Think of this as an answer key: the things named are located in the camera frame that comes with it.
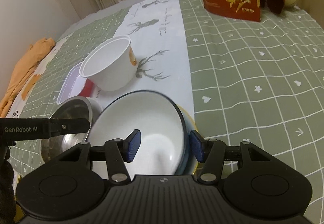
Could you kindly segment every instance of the white plate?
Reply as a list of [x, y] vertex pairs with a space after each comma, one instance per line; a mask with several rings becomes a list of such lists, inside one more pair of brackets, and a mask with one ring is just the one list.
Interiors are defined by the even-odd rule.
[[[87, 141], [104, 145], [127, 138], [134, 129], [141, 131], [141, 145], [134, 161], [125, 164], [131, 179], [135, 174], [175, 174], [183, 161], [187, 131], [179, 108], [160, 93], [135, 91], [118, 98], [101, 113]], [[93, 162], [92, 170], [107, 178], [105, 163]]]

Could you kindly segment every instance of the white paper cup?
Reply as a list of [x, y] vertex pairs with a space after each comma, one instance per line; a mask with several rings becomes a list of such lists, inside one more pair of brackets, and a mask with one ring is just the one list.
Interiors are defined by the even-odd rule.
[[131, 38], [120, 35], [101, 43], [85, 58], [80, 76], [90, 79], [104, 91], [113, 91], [124, 87], [136, 70]]

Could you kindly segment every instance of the metal bowl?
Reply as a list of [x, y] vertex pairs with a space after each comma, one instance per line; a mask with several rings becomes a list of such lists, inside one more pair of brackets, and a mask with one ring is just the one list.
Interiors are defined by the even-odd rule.
[[[52, 114], [51, 119], [86, 118], [91, 126], [101, 112], [102, 107], [95, 100], [76, 96], [60, 104]], [[50, 161], [72, 146], [85, 141], [88, 133], [66, 134], [51, 137], [50, 139], [42, 139], [40, 142], [41, 158], [45, 163]]]

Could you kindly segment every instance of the green checkered tablecloth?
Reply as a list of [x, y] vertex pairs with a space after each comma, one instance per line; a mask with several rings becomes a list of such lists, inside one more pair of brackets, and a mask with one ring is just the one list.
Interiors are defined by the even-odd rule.
[[[324, 221], [324, 31], [304, 10], [261, 22], [208, 13], [179, 0], [187, 38], [195, 122], [205, 138], [251, 141], [305, 175], [306, 216]], [[224, 175], [237, 163], [224, 166]]]

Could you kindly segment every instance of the white ceramic bowl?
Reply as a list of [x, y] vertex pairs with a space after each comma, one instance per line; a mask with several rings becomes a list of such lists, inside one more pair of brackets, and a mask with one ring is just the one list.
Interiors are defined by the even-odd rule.
[[[183, 162], [187, 134], [183, 115], [168, 97], [153, 91], [135, 91], [111, 103], [91, 127], [87, 141], [104, 145], [141, 131], [135, 159], [126, 163], [131, 179], [139, 175], [173, 175]], [[105, 162], [93, 162], [92, 170], [107, 178]]]
[[124, 87], [134, 76], [137, 61], [131, 48], [131, 38], [120, 35], [106, 40], [85, 58], [80, 76], [90, 79], [105, 91]]

